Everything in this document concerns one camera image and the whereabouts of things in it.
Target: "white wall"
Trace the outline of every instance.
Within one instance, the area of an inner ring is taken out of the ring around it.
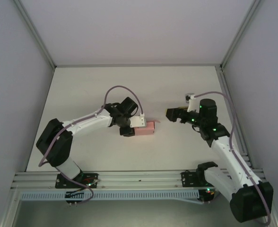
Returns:
[[[0,0],[0,218],[16,171],[23,171],[52,70],[12,1]]]
[[[220,63],[253,0],[22,0],[56,65]]]
[[[250,154],[273,185],[278,210],[278,1],[261,5],[226,77]]]

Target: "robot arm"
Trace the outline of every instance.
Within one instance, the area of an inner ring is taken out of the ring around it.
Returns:
[[[67,127],[57,138],[46,159],[48,163],[65,174],[69,179],[81,182],[82,171],[70,158],[70,149],[74,136],[85,135],[100,128],[117,125],[120,135],[130,137],[135,135],[135,128],[145,127],[144,114],[132,116],[138,105],[129,97],[122,103],[106,104],[99,114],[89,114],[72,121],[60,122],[58,119],[49,121],[36,146],[45,155],[57,133]]]
[[[230,134],[227,129],[218,123],[217,106],[212,99],[200,101],[199,113],[193,110],[190,100],[194,98],[189,94],[186,100],[189,107],[168,109],[167,118],[180,123],[190,123],[193,128],[199,128],[199,133],[208,146],[224,160],[231,179],[224,175],[214,162],[198,165],[196,170],[202,185],[212,184],[229,201],[231,211],[239,222],[244,222],[266,216],[264,204],[253,184],[256,183],[271,209],[273,188],[269,182],[263,183],[261,179],[247,166],[240,153],[233,146],[230,148]]]

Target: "white table surface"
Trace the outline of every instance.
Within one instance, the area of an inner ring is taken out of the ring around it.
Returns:
[[[113,126],[73,139],[70,156],[83,171],[181,170],[198,164],[224,163],[189,124],[169,122],[167,108],[186,106],[184,94],[221,91],[215,67],[101,67],[57,68],[35,143],[48,121],[72,120],[101,107],[106,91],[115,85],[130,88],[139,97],[147,119],[158,119],[154,135],[123,137]],[[133,96],[122,88],[110,92],[108,103]],[[231,130],[226,104],[220,95],[209,95],[217,103],[219,122]],[[54,171],[34,146],[27,171]]]

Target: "pink object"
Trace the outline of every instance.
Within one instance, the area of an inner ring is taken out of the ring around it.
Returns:
[[[155,122],[160,121],[149,121],[147,122],[146,127],[135,128],[135,136],[153,135],[155,133]]]

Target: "gray floor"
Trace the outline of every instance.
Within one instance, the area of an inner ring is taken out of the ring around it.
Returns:
[[[182,201],[22,202],[15,227],[256,227],[238,223],[220,197],[209,205]]]

